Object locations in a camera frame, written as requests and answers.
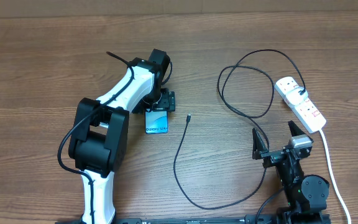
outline white object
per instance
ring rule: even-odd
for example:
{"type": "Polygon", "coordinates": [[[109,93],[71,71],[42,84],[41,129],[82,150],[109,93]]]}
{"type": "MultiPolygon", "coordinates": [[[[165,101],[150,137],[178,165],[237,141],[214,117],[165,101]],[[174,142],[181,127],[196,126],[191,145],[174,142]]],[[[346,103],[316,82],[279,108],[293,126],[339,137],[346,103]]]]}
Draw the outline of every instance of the white object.
{"type": "Polygon", "coordinates": [[[324,149],[326,151],[326,157],[327,157],[327,165],[328,165],[329,176],[331,177],[331,182],[333,183],[336,196],[338,197],[339,201],[341,202],[343,210],[345,210],[347,223],[352,224],[351,214],[349,213],[349,211],[348,211],[348,209],[346,207],[346,204],[343,201],[343,199],[341,197],[341,194],[339,193],[338,187],[336,185],[336,181],[335,181],[334,173],[333,173],[333,168],[331,167],[331,160],[329,158],[329,151],[328,151],[328,145],[327,145],[326,136],[324,135],[322,129],[320,129],[319,132],[321,134],[321,138],[323,139],[324,149]]]}
{"type": "Polygon", "coordinates": [[[303,87],[299,87],[292,77],[280,79],[276,82],[274,88],[309,133],[317,132],[327,123],[326,119],[309,99],[307,91],[300,95],[299,91],[303,90],[303,87]]]}
{"type": "MultiPolygon", "coordinates": [[[[110,172],[106,178],[102,178],[100,174],[90,170],[84,170],[84,172],[89,174],[93,180],[94,222],[95,224],[110,224],[116,213],[116,209],[112,204],[112,181],[114,172],[110,172]]],[[[85,211],[82,220],[85,223],[92,224],[91,186],[89,185],[88,178],[83,175],[82,181],[84,183],[85,193],[85,211]]]]}
{"type": "Polygon", "coordinates": [[[317,110],[317,107],[311,102],[308,95],[304,97],[299,94],[299,90],[303,90],[303,87],[299,87],[299,85],[292,77],[285,77],[280,79],[276,82],[274,87],[287,103],[287,105],[291,108],[291,110],[296,114],[298,119],[302,122],[303,126],[308,130],[309,133],[315,133],[316,131],[320,132],[326,151],[327,165],[331,182],[333,183],[335,193],[341,202],[343,209],[345,210],[347,223],[351,224],[351,215],[336,185],[333,168],[331,167],[331,160],[329,158],[327,140],[322,130],[323,126],[327,123],[326,119],[323,117],[320,111],[317,110]]]}
{"type": "MultiPolygon", "coordinates": [[[[154,84],[154,74],[145,68],[133,67],[134,79],[131,84],[108,106],[112,108],[121,107],[130,113],[140,100],[152,91],[154,84]]],[[[127,73],[117,85],[108,91],[105,95],[100,96],[97,100],[100,103],[108,101],[114,94],[121,90],[131,78],[131,70],[128,68],[127,73]]],[[[100,123],[100,126],[108,128],[109,125],[100,123]]],[[[95,224],[110,224],[115,216],[116,209],[112,204],[112,187],[114,173],[110,172],[106,178],[102,178],[100,174],[90,170],[84,170],[92,178],[93,182],[93,209],[95,224]]],[[[89,180],[82,175],[85,192],[85,211],[82,220],[87,224],[92,224],[91,217],[91,187],[89,180]]]]}

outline wood grain surface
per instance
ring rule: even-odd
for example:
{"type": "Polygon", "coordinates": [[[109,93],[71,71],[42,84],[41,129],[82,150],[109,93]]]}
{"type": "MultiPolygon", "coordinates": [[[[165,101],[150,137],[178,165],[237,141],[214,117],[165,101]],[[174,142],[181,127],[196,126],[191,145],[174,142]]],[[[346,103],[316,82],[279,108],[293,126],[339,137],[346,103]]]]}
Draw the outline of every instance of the wood grain surface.
{"type": "MultiPolygon", "coordinates": [[[[53,223],[80,218],[83,186],[57,162],[57,147],[71,128],[83,97],[96,98],[123,76],[126,60],[167,51],[177,96],[168,134],[146,135],[144,117],[131,115],[127,154],[114,179],[119,218],[241,217],[255,213],[279,187],[268,169],[262,188],[246,202],[222,210],[200,210],[187,202],[173,177],[173,158],[192,113],[177,173],[188,195],[202,206],[231,203],[249,194],[263,173],[253,161],[252,125],[228,110],[216,91],[220,71],[257,49],[278,49],[298,65],[315,105],[327,118],[324,132],[341,194],[358,223],[358,12],[204,14],[192,16],[66,17],[0,19],[0,223],[53,223]]],[[[274,80],[296,71],[281,55],[264,52],[244,65],[274,80]]],[[[226,99],[247,114],[266,109],[269,80],[236,71],[226,99]]],[[[269,113],[257,120],[271,148],[288,142],[287,121],[295,115],[275,95],[269,113]]],[[[319,134],[301,162],[306,174],[329,180],[319,134]]],[[[73,167],[67,148],[64,162],[73,167]]],[[[265,213],[285,206],[283,195],[265,213]]],[[[333,223],[344,212],[330,188],[333,223]]]]}

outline white cable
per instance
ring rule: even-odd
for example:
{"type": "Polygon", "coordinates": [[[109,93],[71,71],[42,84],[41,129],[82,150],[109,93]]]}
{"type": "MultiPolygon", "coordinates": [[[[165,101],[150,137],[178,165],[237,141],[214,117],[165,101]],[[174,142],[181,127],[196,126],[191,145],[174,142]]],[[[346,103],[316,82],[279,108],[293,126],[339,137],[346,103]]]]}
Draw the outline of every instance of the white cable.
{"type": "Polygon", "coordinates": [[[352,224],[352,220],[351,220],[351,214],[349,213],[345,202],[343,201],[341,194],[339,193],[338,187],[336,186],[336,182],[335,182],[335,178],[334,178],[334,173],[333,173],[333,168],[331,167],[331,160],[329,158],[329,152],[328,152],[328,145],[327,145],[327,140],[326,140],[326,136],[323,133],[323,130],[320,129],[318,130],[321,134],[321,138],[323,139],[323,144],[324,144],[324,149],[326,150],[326,157],[327,157],[327,165],[328,165],[328,171],[329,171],[329,176],[331,177],[331,181],[333,182],[333,186],[334,186],[334,190],[335,193],[339,199],[339,201],[341,202],[341,205],[343,207],[343,210],[345,210],[346,213],[346,218],[347,218],[347,223],[348,224],[352,224]]]}

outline wooden tabletop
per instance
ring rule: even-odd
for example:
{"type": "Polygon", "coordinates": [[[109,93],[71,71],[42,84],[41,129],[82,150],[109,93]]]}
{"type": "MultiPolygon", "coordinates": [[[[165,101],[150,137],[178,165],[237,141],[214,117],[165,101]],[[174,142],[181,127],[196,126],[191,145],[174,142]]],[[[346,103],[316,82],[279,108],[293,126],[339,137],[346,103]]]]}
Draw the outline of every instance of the wooden tabletop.
{"type": "MultiPolygon", "coordinates": [[[[213,207],[251,193],[263,173],[253,161],[252,123],[227,109],[216,91],[220,71],[257,49],[288,54],[301,70],[310,98],[327,119],[324,132],[339,190],[358,223],[358,12],[203,14],[187,16],[98,16],[49,19],[0,19],[0,223],[52,223],[80,218],[83,184],[64,171],[57,147],[72,127],[83,97],[110,90],[126,68],[108,57],[147,59],[156,48],[168,53],[177,110],[169,115],[168,134],[146,135],[144,117],[131,115],[127,153],[114,179],[119,218],[241,217],[256,213],[279,187],[274,168],[246,202],[221,210],[192,206],[173,177],[173,158],[192,113],[178,158],[183,188],[196,203],[213,207]]],[[[279,54],[262,52],[243,65],[266,71],[274,81],[295,69],[279,54]]],[[[238,69],[226,99],[246,114],[268,106],[269,80],[238,69]]],[[[257,122],[271,149],[288,142],[287,121],[296,116],[275,94],[272,108],[257,122]]],[[[305,174],[330,182],[318,133],[305,174]]],[[[74,167],[63,153],[64,162],[74,167]]],[[[285,206],[284,195],[265,208],[285,206]]],[[[333,188],[328,209],[334,223],[346,217],[333,188]]]]}

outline white power strip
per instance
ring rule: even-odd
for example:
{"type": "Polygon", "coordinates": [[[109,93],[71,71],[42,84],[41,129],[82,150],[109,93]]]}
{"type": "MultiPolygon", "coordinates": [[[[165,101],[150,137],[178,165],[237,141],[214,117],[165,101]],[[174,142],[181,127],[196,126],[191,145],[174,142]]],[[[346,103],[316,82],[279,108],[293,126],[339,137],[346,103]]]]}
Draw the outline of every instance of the white power strip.
{"type": "Polygon", "coordinates": [[[285,77],[280,79],[276,82],[274,87],[287,103],[287,105],[291,108],[291,110],[296,114],[298,119],[302,122],[303,126],[308,130],[309,133],[315,133],[317,131],[320,132],[324,143],[324,149],[326,151],[329,176],[331,177],[335,193],[341,202],[343,209],[345,210],[347,223],[351,224],[351,215],[336,185],[333,169],[331,167],[331,160],[329,158],[327,140],[323,133],[323,126],[327,123],[327,120],[323,117],[320,111],[317,110],[317,107],[311,102],[307,91],[305,91],[302,95],[300,94],[304,88],[299,87],[299,85],[292,77],[285,77]]]}

